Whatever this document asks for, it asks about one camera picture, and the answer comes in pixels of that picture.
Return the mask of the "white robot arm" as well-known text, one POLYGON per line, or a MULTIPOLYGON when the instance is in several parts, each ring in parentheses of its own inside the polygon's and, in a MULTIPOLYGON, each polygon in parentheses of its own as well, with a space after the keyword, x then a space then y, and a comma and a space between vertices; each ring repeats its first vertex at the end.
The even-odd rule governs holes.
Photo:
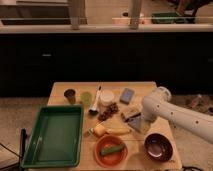
POLYGON ((171 104, 170 100, 170 91, 162 86, 145 95, 141 102, 145 120, 153 123, 162 117, 213 144, 213 117, 171 104))

